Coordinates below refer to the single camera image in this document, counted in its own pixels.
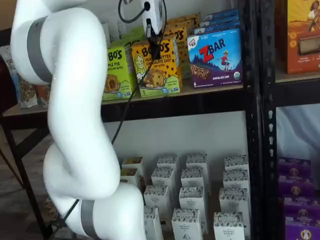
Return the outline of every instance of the blue z bar box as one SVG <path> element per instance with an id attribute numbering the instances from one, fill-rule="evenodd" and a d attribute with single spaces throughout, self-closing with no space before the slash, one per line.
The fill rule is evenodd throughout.
<path id="1" fill-rule="evenodd" d="M 187 39 L 195 88 L 241 84 L 241 37 L 238 28 Z"/>

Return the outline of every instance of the blue box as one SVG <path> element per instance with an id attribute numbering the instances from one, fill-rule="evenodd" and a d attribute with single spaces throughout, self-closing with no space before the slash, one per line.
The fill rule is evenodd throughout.
<path id="1" fill-rule="evenodd" d="M 208 14 L 204 21 L 212 21 L 214 19 L 220 19 L 220 18 L 227 18 L 231 16 L 239 15 L 239 10 L 237 8 L 230 9 L 230 10 L 224 10 L 224 11 L 218 11 L 216 13 Z"/>
<path id="2" fill-rule="evenodd" d="M 230 21 L 221 25 L 211 25 L 206 27 L 195 28 L 193 30 L 193 34 L 194 35 L 208 34 L 208 33 L 213 33 L 217 31 L 238 28 L 239 26 L 240 26 L 239 21 Z"/>
<path id="3" fill-rule="evenodd" d="M 241 37 L 238 28 L 187 39 L 195 88 L 241 84 Z"/>

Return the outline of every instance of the cardboard box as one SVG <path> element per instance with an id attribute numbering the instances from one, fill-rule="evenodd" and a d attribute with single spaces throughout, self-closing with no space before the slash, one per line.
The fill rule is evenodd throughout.
<path id="1" fill-rule="evenodd" d="M 146 189 L 146 174 L 144 168 L 144 160 L 142 156 L 139 157 L 128 157 L 121 164 L 123 169 L 137 169 L 137 173 L 140 178 L 141 192 L 144 193 Z"/>
<path id="2" fill-rule="evenodd" d="M 279 157 L 278 173 L 284 176 L 312 177 L 312 163 L 310 160 Z"/>
<path id="3" fill-rule="evenodd" d="M 285 217 L 285 240 L 320 239 L 320 220 L 305 216 Z"/>
<path id="4" fill-rule="evenodd" d="M 175 240 L 203 240 L 197 209 L 176 208 L 172 216 L 172 227 Z"/>
<path id="5" fill-rule="evenodd" d="M 314 197 L 284 197 L 283 211 L 289 216 L 320 218 L 320 198 Z"/>
<path id="6" fill-rule="evenodd" d="M 140 177 L 138 174 L 138 170 L 136 168 L 133 168 L 133 169 L 123 168 L 123 169 L 121 169 L 120 180 L 124 180 L 128 184 L 135 185 L 138 189 L 141 190 Z"/>
<path id="7" fill-rule="evenodd" d="M 144 207 L 144 230 L 146 240 L 164 240 L 157 207 Z"/>
<path id="8" fill-rule="evenodd" d="M 179 193 L 182 209 L 198 209 L 202 233 L 208 234 L 208 199 L 203 187 L 182 187 Z"/>
<path id="9" fill-rule="evenodd" d="M 182 187 L 183 188 L 203 187 L 205 192 L 207 192 L 205 187 L 204 175 L 202 171 L 203 170 L 200 167 L 183 169 L 181 174 Z"/>
<path id="10" fill-rule="evenodd" d="M 244 224 L 240 212 L 215 212 L 213 229 L 216 240 L 245 240 Z"/>
<path id="11" fill-rule="evenodd" d="M 241 36 L 238 28 L 189 36 L 188 51 L 195 88 L 241 84 Z"/>
<path id="12" fill-rule="evenodd" d="M 173 207 L 179 206 L 179 192 L 177 191 L 176 184 L 176 171 L 170 167 L 158 167 L 152 175 L 151 180 L 154 186 L 168 186 L 169 195 Z"/>
<path id="13" fill-rule="evenodd" d="M 278 178 L 278 194 L 279 196 L 315 197 L 314 181 L 312 178 L 280 175 Z"/>
<path id="14" fill-rule="evenodd" d="M 202 168 L 204 178 L 204 189 L 211 194 L 211 180 L 209 175 L 208 155 L 192 154 L 186 157 L 187 168 Z"/>
<path id="15" fill-rule="evenodd" d="M 173 208 L 170 202 L 169 187 L 148 185 L 143 196 L 147 206 L 158 208 L 162 230 L 171 231 Z"/>
<path id="16" fill-rule="evenodd" d="M 131 53 L 142 98 L 180 93 L 182 72 L 176 36 L 163 38 L 160 47 L 161 59 L 153 62 L 145 78 L 143 77 L 152 62 L 149 42 L 135 43 L 131 47 Z"/>
<path id="17" fill-rule="evenodd" d="M 180 16 L 180 17 L 176 17 L 176 18 L 172 18 L 167 20 L 167 24 L 174 24 L 174 23 L 179 23 L 179 22 L 185 22 L 192 19 L 194 21 L 194 26 L 197 28 L 199 27 L 199 23 L 201 22 L 201 14 L 199 13 L 195 13 L 195 14 L 191 14 L 191 15 L 185 15 L 185 16 Z"/>
<path id="18" fill-rule="evenodd" d="M 251 239 L 248 190 L 245 188 L 221 188 L 219 200 L 222 212 L 242 213 L 244 235 L 246 239 Z"/>

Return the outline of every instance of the purple box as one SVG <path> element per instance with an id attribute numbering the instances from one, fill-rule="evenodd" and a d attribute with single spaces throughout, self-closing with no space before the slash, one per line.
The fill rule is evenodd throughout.
<path id="1" fill-rule="evenodd" d="M 312 164 L 310 160 L 280 157 L 278 161 L 279 175 L 311 178 L 312 177 L 311 169 L 312 169 Z"/>
<path id="2" fill-rule="evenodd" d="M 285 217 L 285 240 L 320 240 L 320 218 Z"/>
<path id="3" fill-rule="evenodd" d="M 315 197 L 314 181 L 312 178 L 280 175 L 278 178 L 278 195 Z"/>
<path id="4" fill-rule="evenodd" d="M 285 215 L 320 218 L 320 198 L 285 196 L 283 200 Z"/>

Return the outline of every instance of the cookie image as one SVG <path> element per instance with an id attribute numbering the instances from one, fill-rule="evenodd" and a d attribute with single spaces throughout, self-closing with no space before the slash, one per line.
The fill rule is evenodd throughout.
<path id="1" fill-rule="evenodd" d="M 308 211 L 306 209 L 300 209 L 298 214 L 301 216 L 308 216 Z"/>
<path id="2" fill-rule="evenodd" d="M 298 196 L 298 195 L 301 194 L 301 190 L 300 190 L 300 188 L 299 188 L 298 186 L 293 186 L 293 187 L 291 188 L 291 193 L 292 193 L 293 195 Z"/>
<path id="3" fill-rule="evenodd" d="M 152 69 L 143 80 L 147 88 L 163 87 L 165 85 L 164 73 L 158 69 Z"/>
<path id="4" fill-rule="evenodd" d="M 290 173 L 291 173 L 292 176 L 298 176 L 299 175 L 299 171 L 295 167 L 290 169 Z"/>
<path id="5" fill-rule="evenodd" d="M 104 86 L 104 92 L 110 93 L 118 90 L 118 77 L 116 75 L 108 74 L 106 77 L 106 83 Z"/>

